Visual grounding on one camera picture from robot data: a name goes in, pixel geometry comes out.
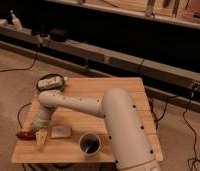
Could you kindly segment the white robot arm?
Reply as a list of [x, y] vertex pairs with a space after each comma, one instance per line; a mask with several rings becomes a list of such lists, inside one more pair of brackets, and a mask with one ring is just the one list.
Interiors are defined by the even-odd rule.
[[104, 119], [118, 171], [161, 171], [132, 96], [124, 89], [107, 90], [102, 98], [64, 96], [57, 90], [38, 96], [32, 128], [48, 128], [57, 107]]

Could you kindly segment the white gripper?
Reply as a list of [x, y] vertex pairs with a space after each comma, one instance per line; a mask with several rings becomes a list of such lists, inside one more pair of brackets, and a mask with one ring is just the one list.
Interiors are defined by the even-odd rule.
[[32, 128], [34, 130], [39, 130], [36, 132], [36, 141], [38, 146], [42, 146], [45, 143], [47, 137], [46, 129], [50, 125], [53, 113], [53, 108], [39, 107], [35, 114]]

